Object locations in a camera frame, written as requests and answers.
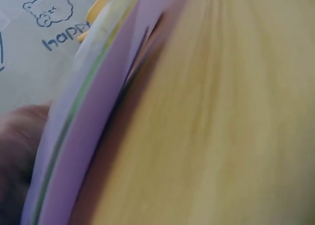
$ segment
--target blurred paper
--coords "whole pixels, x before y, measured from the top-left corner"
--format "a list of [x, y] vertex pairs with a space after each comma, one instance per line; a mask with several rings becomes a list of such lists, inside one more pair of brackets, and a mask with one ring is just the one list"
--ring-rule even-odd
[[0, 113], [63, 90], [95, 1], [0, 0]]

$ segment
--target hand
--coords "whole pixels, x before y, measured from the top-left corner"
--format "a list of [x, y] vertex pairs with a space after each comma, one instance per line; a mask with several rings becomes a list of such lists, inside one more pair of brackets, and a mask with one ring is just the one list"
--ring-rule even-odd
[[51, 102], [0, 116], [0, 224], [20, 223]]

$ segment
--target bear illustration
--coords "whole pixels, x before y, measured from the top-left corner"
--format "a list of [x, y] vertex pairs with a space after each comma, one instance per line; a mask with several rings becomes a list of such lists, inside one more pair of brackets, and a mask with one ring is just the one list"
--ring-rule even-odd
[[34, 0], [23, 4], [23, 9], [34, 16], [40, 27], [67, 21], [73, 14], [73, 5], [69, 0]]

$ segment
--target yellow object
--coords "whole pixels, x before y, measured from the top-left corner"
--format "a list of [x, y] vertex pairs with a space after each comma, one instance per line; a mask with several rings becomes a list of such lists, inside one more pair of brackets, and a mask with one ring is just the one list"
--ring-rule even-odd
[[[108, 0], [96, 0], [96, 2], [89, 9], [85, 20], [92, 25], [107, 2], [108, 2]], [[83, 40], [87, 36], [88, 32], [89, 31], [86, 31], [83, 34], [81, 34], [80, 36], [78, 36], [78, 38], [77, 38], [78, 41], [83, 42]]]
[[313, 225], [314, 1], [173, 0], [70, 224]]

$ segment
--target notebook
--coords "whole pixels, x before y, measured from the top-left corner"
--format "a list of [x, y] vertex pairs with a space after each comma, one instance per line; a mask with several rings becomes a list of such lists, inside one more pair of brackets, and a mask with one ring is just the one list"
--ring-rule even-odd
[[[49, 113], [21, 225], [66, 225], [106, 121], [139, 45], [170, 0], [127, 0]], [[87, 36], [95, 35], [93, 26]]]

